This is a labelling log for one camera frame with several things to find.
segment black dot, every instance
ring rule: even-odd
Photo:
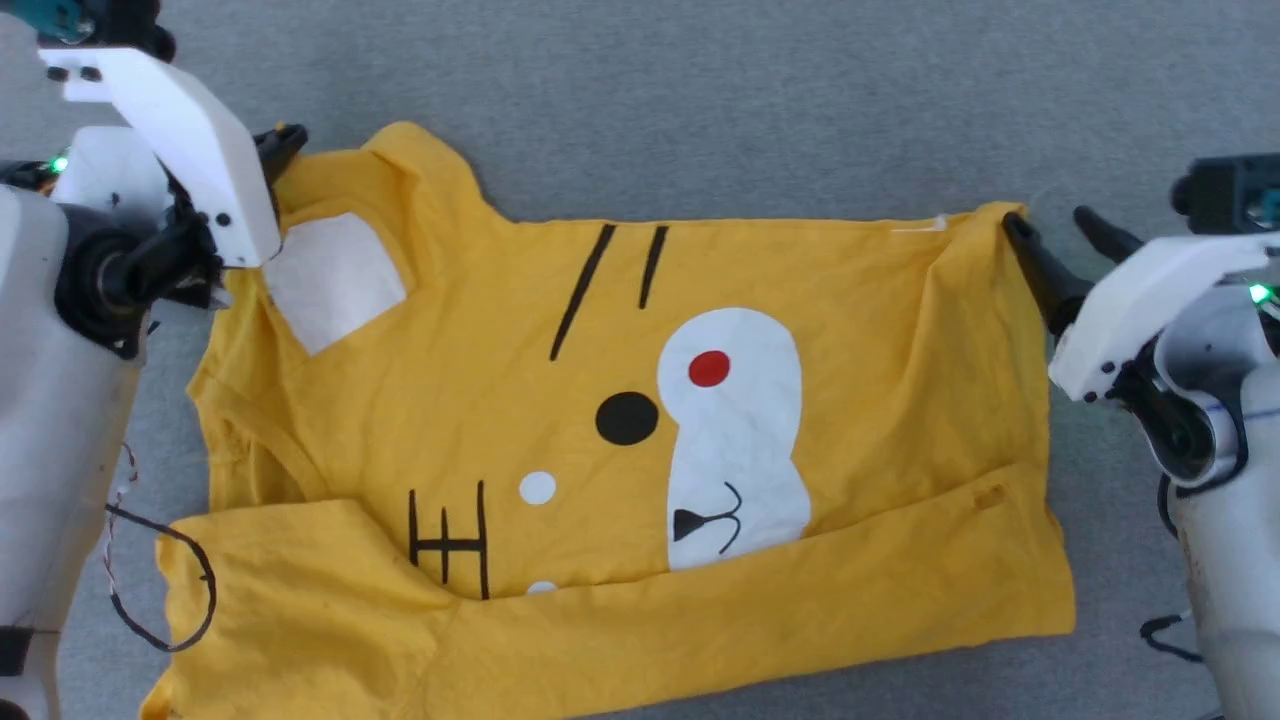
[[[595,429],[613,445],[635,445],[658,428],[658,406],[644,393],[620,392],[595,411]]]

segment cartoon mouth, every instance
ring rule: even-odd
[[[742,521],[737,519],[737,511],[742,509],[742,496],[739,495],[737,488],[730,483],[724,483],[724,487],[727,487],[728,491],[733,493],[733,497],[737,498],[737,505],[735,505],[728,512],[721,512],[719,515],[699,515],[692,510],[685,510],[684,507],[677,509],[676,514],[671,519],[671,529],[673,532],[672,534],[675,537],[675,542],[685,539],[708,523],[714,523],[716,520],[733,520],[733,537],[728,538],[724,547],[719,550],[719,555],[724,555],[728,546],[733,544],[733,541],[737,539],[737,533],[742,532]]]

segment folded sleeve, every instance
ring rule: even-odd
[[[695,570],[494,601],[431,583],[355,501],[192,518],[177,527],[209,552],[218,609],[142,717],[563,717],[1068,633],[1070,573],[1042,562],[1061,534],[1019,491],[1041,471]],[[201,569],[170,539],[159,564],[184,637]]]

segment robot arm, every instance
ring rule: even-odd
[[[59,716],[59,633],[102,530],[151,304],[207,306],[224,266],[279,250],[269,183],[306,142],[297,126],[251,136],[170,67],[155,0],[74,8],[0,6],[41,31],[68,100],[111,102],[132,126],[81,129],[64,169],[18,165],[32,190],[60,172],[49,197],[0,186],[3,720]]]
[[[1280,255],[1280,233],[1258,232],[1275,223],[1248,210],[1270,186],[1242,187],[1248,177],[1230,177],[1236,182],[1226,183],[1225,202],[1221,188],[1197,195],[1184,179],[1179,209],[1193,229],[1254,234],[1142,243],[1078,209],[1094,249],[1119,263],[1096,286],[1066,272],[1020,218],[1005,225],[1059,337],[1051,379],[1071,400],[1132,413],[1170,478],[1203,660],[1226,717],[1253,720],[1280,708],[1280,323],[1262,311],[1274,292],[1243,284],[1239,274]]]

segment t-shirt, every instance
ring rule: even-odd
[[[1071,630],[1018,206],[515,223],[411,124],[276,193],[189,387],[216,611],[145,717],[570,716]]]

